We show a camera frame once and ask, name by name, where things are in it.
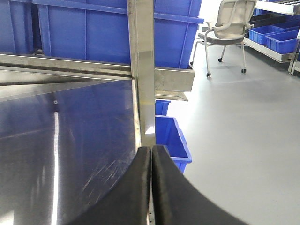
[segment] stainless steel table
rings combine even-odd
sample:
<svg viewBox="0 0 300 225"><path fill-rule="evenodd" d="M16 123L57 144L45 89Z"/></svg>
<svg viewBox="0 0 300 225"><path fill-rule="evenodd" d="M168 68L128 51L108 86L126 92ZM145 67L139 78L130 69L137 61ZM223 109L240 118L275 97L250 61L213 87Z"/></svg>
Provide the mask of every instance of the stainless steel table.
<svg viewBox="0 0 300 225"><path fill-rule="evenodd" d="M0 87L0 223L64 224L135 156L132 81Z"/></svg>

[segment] metal frame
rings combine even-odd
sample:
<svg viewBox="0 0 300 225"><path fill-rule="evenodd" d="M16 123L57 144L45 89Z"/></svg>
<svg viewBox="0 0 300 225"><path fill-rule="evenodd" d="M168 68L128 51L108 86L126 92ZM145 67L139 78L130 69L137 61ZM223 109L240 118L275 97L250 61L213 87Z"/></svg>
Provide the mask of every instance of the metal frame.
<svg viewBox="0 0 300 225"><path fill-rule="evenodd" d="M167 90L155 90L156 99L167 99L167 100L179 100L187 101L188 98L184 92L180 91L167 91Z"/></svg>
<svg viewBox="0 0 300 225"><path fill-rule="evenodd" d="M0 68L1 70L24 72L11 75L9 79L0 73L0 83L5 85L23 82L56 83L67 81L66 77L72 78L73 81L84 81L85 79L124 80L132 77L129 65L32 55L0 54ZM177 92L191 91L194 76L193 68L157 67L154 74L155 89Z"/></svg>
<svg viewBox="0 0 300 225"><path fill-rule="evenodd" d="M272 11L275 13L282 13L286 15L297 15L300 13L300 5L286 4L290 0L278 2L257 1L256 8Z"/></svg>
<svg viewBox="0 0 300 225"><path fill-rule="evenodd" d="M248 38L244 38L244 44L248 45L249 47L257 50L258 52L269 56L273 60L276 60L279 63L289 62L293 58L293 53L289 54L279 54L276 51L273 51L259 43L256 43Z"/></svg>
<svg viewBox="0 0 300 225"><path fill-rule="evenodd" d="M268 10L271 12L282 13L286 15L299 15L300 14L300 5L293 5L293 0L282 0L278 2L266 2L266 1L257 1L256 8ZM288 54L279 54L267 47L260 45L254 41L251 41L247 38L244 39L244 43L249 47L269 56L270 58L276 60L279 63L290 62L288 71L293 74L294 70L297 70L297 57L299 52L299 44L293 53Z"/></svg>
<svg viewBox="0 0 300 225"><path fill-rule="evenodd" d="M137 91L141 144L154 146L154 3L153 0L127 0L131 73ZM153 197L150 194L148 224L155 224Z"/></svg>

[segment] gray floor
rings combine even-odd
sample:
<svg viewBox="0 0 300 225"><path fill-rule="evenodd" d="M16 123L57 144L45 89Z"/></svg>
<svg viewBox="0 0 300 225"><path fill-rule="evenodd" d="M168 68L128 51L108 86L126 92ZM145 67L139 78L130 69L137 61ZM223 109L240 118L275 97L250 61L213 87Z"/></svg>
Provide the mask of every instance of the gray floor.
<svg viewBox="0 0 300 225"><path fill-rule="evenodd" d="M214 203L252 225L300 225L300 78L246 48L197 50L188 102L173 101L192 153L189 181Z"/></svg>

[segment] white office chair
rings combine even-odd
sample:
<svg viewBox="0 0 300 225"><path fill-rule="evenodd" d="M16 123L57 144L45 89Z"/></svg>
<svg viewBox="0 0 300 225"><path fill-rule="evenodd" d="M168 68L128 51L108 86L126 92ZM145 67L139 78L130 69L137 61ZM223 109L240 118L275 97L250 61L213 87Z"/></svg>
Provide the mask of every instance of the white office chair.
<svg viewBox="0 0 300 225"><path fill-rule="evenodd" d="M222 62L226 46L240 44L244 57L242 73L245 73L246 59L243 40L245 30L251 28L249 21L255 9L255 5L256 0L223 0L220 4L216 25L211 27L210 22L207 22L208 30L198 34L198 37L202 40L196 42L191 65L194 63L198 44L204 45L207 64L206 77L210 77L208 47L212 45L224 46L221 58L218 59L219 62Z"/></svg>

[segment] blue plastic bin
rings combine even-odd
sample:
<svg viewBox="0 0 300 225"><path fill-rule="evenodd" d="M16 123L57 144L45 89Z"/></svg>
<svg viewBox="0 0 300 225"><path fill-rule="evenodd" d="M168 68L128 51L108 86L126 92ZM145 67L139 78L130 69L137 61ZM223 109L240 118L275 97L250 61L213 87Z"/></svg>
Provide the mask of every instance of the blue plastic bin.
<svg viewBox="0 0 300 225"><path fill-rule="evenodd" d="M39 29L38 21L38 6L35 4L31 5L32 11L32 32L33 32L33 47L35 50L42 48L41 32Z"/></svg>
<svg viewBox="0 0 300 225"><path fill-rule="evenodd" d="M277 24L274 24L273 26L282 28L282 29L284 29L284 31L299 30L300 21L293 20L293 21L288 21L288 22L283 22L283 23L277 23Z"/></svg>
<svg viewBox="0 0 300 225"><path fill-rule="evenodd" d="M266 36L267 47L280 54L292 53L297 44L298 31L288 31L284 33Z"/></svg>
<svg viewBox="0 0 300 225"><path fill-rule="evenodd" d="M33 52L31 0L0 0L0 52Z"/></svg>
<svg viewBox="0 0 300 225"><path fill-rule="evenodd" d="M283 31L284 29L279 27L274 27L272 25L252 28L249 30L249 38L250 40L255 41L261 45L266 45L267 44L266 35L276 34Z"/></svg>
<svg viewBox="0 0 300 225"><path fill-rule="evenodd" d="M177 5L170 0L161 1L155 1L155 65L187 68L198 24L203 22L196 17L201 0L176 0ZM38 4L45 55L130 63L125 0L90 0L88 4L33 0L33 3Z"/></svg>
<svg viewBox="0 0 300 225"><path fill-rule="evenodd" d="M268 14L268 13L270 13L270 11L255 8L253 15L263 15L263 14Z"/></svg>
<svg viewBox="0 0 300 225"><path fill-rule="evenodd" d="M168 112L169 100L156 100L155 101L155 115L166 116Z"/></svg>
<svg viewBox="0 0 300 225"><path fill-rule="evenodd" d="M285 20L286 21L300 20L300 15L285 15Z"/></svg>
<svg viewBox="0 0 300 225"><path fill-rule="evenodd" d="M183 173L187 163L192 162L187 142L177 120L168 116L155 116L156 144L165 145L173 162Z"/></svg>

